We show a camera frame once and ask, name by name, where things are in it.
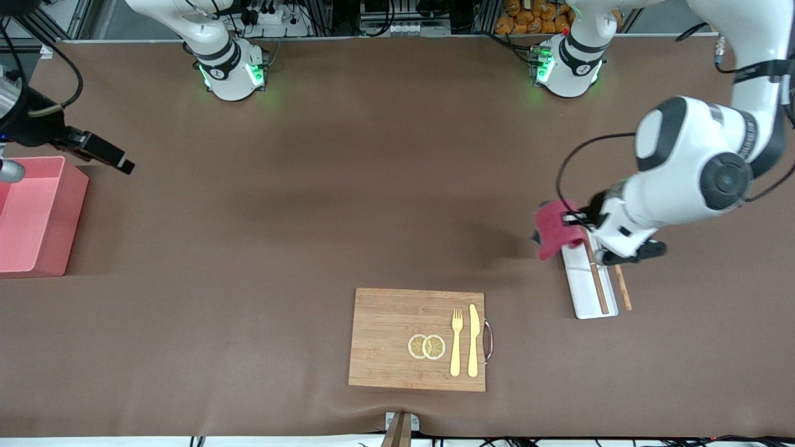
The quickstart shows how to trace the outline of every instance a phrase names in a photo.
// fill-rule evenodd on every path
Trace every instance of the brown tablecloth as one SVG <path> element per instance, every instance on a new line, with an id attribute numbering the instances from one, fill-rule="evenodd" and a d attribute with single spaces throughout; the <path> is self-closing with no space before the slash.
<path id="1" fill-rule="evenodd" d="M 795 182 L 660 231 L 616 318 L 576 320 L 528 241 L 577 143 L 672 95 L 728 102 L 712 42 L 616 39 L 578 99 L 487 39 L 289 42 L 239 103 L 176 44 L 64 45 L 86 80 L 68 123 L 138 166 L 81 168 L 67 276 L 0 282 L 0 434 L 368 432 L 403 409 L 448 436 L 795 435 Z M 55 59 L 33 83 L 75 81 Z M 633 160 L 589 148 L 564 190 L 583 203 Z M 484 292 L 487 392 L 349 387 L 358 286 Z"/>

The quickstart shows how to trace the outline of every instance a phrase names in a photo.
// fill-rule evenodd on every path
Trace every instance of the pink towel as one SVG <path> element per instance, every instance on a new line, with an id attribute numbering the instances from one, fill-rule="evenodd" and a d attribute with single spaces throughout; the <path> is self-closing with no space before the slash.
<path id="1" fill-rule="evenodd" d="M 571 200 L 566 200 L 566 203 L 573 210 L 577 209 Z M 541 237 L 538 257 L 541 261 L 552 258 L 564 245 L 574 248 L 585 241 L 586 236 L 582 227 L 563 224 L 562 216 L 567 211 L 560 200 L 550 202 L 536 211 L 536 228 Z"/>

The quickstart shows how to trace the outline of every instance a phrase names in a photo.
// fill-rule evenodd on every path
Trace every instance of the metal handle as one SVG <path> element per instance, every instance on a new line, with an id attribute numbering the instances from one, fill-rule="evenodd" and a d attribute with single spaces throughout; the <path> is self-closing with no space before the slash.
<path id="1" fill-rule="evenodd" d="M 494 333 L 491 331 L 491 325 L 489 325 L 489 321 L 484 317 L 483 318 L 483 327 L 486 329 L 483 331 L 483 338 L 486 338 L 486 332 L 489 333 L 489 353 L 486 354 L 486 361 L 483 364 L 488 365 L 489 359 L 491 358 L 491 354 L 494 352 Z M 485 350 L 486 341 L 483 341 L 483 349 Z"/>

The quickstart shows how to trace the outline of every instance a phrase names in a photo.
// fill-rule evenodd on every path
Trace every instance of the white tray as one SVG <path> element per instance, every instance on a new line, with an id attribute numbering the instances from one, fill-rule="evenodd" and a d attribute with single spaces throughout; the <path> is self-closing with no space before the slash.
<path id="1" fill-rule="evenodd" d="M 599 244 L 586 231 L 591 240 L 591 247 L 599 249 Z M 563 256 L 563 264 L 566 266 L 566 276 L 568 278 L 568 288 L 572 292 L 572 302 L 574 303 L 574 314 L 577 318 L 585 320 L 588 318 L 615 317 L 619 314 L 619 307 L 615 303 L 613 285 L 610 282 L 610 273 L 607 267 L 598 266 L 599 277 L 602 279 L 604 288 L 604 298 L 607 301 L 607 313 L 602 313 L 599 306 L 599 295 L 596 293 L 596 283 L 591 274 L 591 264 L 588 262 L 588 255 L 585 252 L 585 244 L 580 244 L 577 248 L 563 247 L 560 250 Z"/>

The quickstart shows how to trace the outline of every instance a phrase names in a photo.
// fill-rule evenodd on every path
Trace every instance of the gold fork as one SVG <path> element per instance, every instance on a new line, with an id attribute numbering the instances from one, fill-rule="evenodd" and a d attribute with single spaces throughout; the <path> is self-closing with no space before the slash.
<path id="1" fill-rule="evenodd" d="M 450 375 L 461 374 L 461 342 L 459 334 L 463 329 L 463 314 L 460 310 L 452 311 L 452 358 L 450 359 Z"/>

